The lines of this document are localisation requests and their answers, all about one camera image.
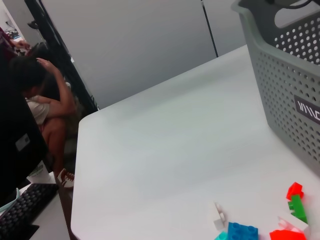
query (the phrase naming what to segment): white lego piece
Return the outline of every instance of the white lego piece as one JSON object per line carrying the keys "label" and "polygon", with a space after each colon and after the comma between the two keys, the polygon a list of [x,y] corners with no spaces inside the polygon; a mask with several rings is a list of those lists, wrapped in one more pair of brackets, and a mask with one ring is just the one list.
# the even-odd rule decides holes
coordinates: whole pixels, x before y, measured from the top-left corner
{"label": "white lego piece", "polygon": [[279,216],[279,226],[284,230],[289,230],[292,232],[304,233],[304,236],[309,239],[310,238],[310,227],[305,222],[296,218],[295,216],[282,212]]}
{"label": "white lego piece", "polygon": [[211,206],[211,215],[212,215],[212,220],[215,225],[215,228],[217,230],[223,229],[224,222],[226,221],[224,214],[222,213],[222,210],[217,203],[213,203]]}

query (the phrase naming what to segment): bare leg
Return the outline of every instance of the bare leg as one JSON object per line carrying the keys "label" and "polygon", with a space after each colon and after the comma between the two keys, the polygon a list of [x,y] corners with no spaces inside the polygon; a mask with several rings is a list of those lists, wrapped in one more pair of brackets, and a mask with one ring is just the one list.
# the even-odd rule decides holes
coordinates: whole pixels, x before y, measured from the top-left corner
{"label": "bare leg", "polygon": [[54,157],[53,172],[55,176],[64,169],[64,150],[66,142],[66,123],[62,118],[48,119],[42,136]]}

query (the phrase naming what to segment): red lego brick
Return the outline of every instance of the red lego brick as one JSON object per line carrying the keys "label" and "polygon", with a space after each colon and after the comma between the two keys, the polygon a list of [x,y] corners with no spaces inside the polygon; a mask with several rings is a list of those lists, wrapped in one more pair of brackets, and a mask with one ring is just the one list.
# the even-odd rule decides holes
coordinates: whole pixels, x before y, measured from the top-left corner
{"label": "red lego brick", "polygon": [[301,232],[289,230],[275,230],[270,232],[271,240],[307,240]]}
{"label": "red lego brick", "polygon": [[286,199],[291,201],[291,197],[293,195],[299,195],[301,199],[304,197],[304,193],[302,192],[302,185],[300,185],[297,182],[295,182],[294,184],[292,184],[291,187],[289,187]]}

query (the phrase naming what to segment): basket label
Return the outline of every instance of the basket label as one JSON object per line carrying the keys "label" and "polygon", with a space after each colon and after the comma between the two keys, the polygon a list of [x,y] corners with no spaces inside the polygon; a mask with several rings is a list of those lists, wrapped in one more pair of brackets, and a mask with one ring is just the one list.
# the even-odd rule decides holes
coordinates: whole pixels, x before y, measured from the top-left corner
{"label": "basket label", "polygon": [[298,113],[320,125],[320,107],[294,95],[295,109]]}

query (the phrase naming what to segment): blue lego brick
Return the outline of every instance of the blue lego brick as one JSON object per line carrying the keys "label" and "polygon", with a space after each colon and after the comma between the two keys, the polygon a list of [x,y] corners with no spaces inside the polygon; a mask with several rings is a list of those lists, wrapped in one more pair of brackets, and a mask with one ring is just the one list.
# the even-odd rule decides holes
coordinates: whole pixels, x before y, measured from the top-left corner
{"label": "blue lego brick", "polygon": [[214,240],[227,240],[228,239],[228,234],[226,232],[220,233],[219,236],[217,236]]}
{"label": "blue lego brick", "polygon": [[258,228],[229,222],[228,240],[258,240]]}

